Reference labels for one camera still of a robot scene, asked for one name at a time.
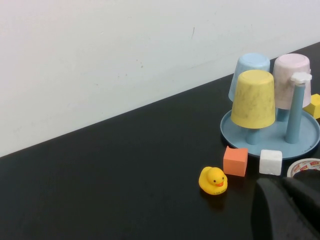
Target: white cube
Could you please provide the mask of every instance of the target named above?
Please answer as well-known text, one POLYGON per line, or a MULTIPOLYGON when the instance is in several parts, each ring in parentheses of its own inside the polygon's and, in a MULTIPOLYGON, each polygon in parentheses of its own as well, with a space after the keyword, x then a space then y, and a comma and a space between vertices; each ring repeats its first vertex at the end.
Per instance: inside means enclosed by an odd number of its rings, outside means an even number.
POLYGON ((275 150, 261 150, 259 173, 281 175, 282 152, 275 150))

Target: blue post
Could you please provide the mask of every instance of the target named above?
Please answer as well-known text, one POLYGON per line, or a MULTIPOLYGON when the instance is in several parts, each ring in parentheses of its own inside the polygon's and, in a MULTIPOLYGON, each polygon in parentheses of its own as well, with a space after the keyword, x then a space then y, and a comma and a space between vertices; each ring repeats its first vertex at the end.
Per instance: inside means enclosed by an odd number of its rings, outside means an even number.
POLYGON ((259 142, 260 129, 248 129, 246 134, 246 142, 251 145, 256 145, 259 142))
POLYGON ((278 122, 287 122, 289 118, 290 111, 287 109, 278 108, 278 113, 276 115, 276 120, 278 122))
POLYGON ((299 141, 305 88, 305 84, 294 86, 291 109, 285 135, 285 141, 289 144, 296 144, 299 141))

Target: pink cup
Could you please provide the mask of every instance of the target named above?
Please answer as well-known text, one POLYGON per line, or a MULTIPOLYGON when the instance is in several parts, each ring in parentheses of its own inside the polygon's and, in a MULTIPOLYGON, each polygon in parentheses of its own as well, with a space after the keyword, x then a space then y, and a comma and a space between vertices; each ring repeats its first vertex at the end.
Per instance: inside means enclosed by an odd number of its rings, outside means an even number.
MULTIPOLYGON (((294 95, 295 84, 290 80, 295 72, 310 73, 310 61, 301 54, 290 53, 278 57, 273 68, 275 107, 289 110, 294 95)), ((311 102, 311 85, 306 84, 303 98, 303 107, 311 102)))

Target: orange block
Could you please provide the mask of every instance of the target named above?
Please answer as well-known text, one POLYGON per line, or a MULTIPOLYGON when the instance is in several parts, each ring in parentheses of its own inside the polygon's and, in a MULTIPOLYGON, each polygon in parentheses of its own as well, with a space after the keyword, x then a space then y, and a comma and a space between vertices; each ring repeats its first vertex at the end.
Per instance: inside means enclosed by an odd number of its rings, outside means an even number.
POLYGON ((247 148, 226 147, 223 157, 223 172, 225 174, 244 177, 248 162, 247 148))

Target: yellow block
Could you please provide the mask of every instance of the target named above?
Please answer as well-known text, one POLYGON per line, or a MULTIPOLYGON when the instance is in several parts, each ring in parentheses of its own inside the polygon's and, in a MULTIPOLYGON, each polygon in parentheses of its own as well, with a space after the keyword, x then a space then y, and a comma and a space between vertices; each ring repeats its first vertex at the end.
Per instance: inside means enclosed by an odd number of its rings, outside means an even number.
POLYGON ((249 70, 239 75, 231 120, 247 129, 262 129, 275 122, 275 83, 271 73, 249 70))
POLYGON ((304 108, 315 119, 320 119, 320 95, 314 94, 311 96, 311 103, 304 108))

